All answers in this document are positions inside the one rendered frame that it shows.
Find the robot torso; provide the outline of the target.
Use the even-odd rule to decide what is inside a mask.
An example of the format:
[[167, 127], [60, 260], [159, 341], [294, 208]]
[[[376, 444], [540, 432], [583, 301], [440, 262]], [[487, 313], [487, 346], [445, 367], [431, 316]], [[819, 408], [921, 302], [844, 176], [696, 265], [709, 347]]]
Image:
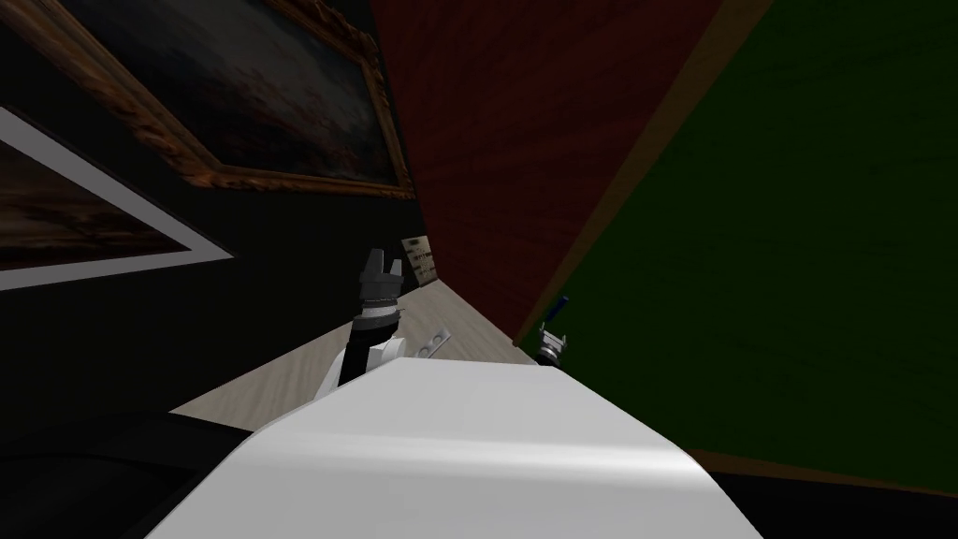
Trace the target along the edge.
[[398, 357], [254, 431], [146, 539], [762, 539], [702, 465], [544, 365]]

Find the beige wall switch panel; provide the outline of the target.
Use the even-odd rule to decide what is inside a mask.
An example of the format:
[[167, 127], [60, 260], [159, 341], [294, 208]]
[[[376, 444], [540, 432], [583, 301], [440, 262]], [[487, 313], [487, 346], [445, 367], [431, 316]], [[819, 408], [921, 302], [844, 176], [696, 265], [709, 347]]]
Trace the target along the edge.
[[404, 252], [409, 259], [418, 285], [425, 286], [438, 279], [427, 236], [418, 236], [402, 241]]

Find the dark painting in gold frame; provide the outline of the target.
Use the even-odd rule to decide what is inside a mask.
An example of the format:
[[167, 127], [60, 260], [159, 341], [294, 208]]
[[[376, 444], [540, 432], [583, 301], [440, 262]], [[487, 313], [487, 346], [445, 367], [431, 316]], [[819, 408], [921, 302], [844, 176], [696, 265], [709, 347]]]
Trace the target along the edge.
[[0, 0], [192, 185], [412, 199], [380, 50], [324, 0]]

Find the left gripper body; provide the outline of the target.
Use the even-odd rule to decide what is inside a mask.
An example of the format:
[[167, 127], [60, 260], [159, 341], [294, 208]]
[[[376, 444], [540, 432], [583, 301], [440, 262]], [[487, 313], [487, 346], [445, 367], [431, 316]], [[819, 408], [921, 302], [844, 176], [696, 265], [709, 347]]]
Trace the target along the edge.
[[401, 295], [402, 275], [362, 272], [359, 276], [360, 300], [363, 302], [395, 300]]

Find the dark picture in white frame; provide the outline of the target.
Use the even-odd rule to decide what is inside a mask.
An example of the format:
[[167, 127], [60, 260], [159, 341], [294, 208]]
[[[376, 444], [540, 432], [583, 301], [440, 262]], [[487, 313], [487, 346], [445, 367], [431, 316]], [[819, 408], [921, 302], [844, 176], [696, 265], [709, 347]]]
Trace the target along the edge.
[[0, 291], [231, 256], [21, 115], [0, 107]]

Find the dark red wooden door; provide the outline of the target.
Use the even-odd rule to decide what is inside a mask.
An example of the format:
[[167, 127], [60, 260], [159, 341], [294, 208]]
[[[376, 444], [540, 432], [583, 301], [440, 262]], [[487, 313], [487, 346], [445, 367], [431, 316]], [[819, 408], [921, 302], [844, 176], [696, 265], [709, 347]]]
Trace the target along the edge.
[[515, 337], [723, 0], [370, 0], [440, 278]]

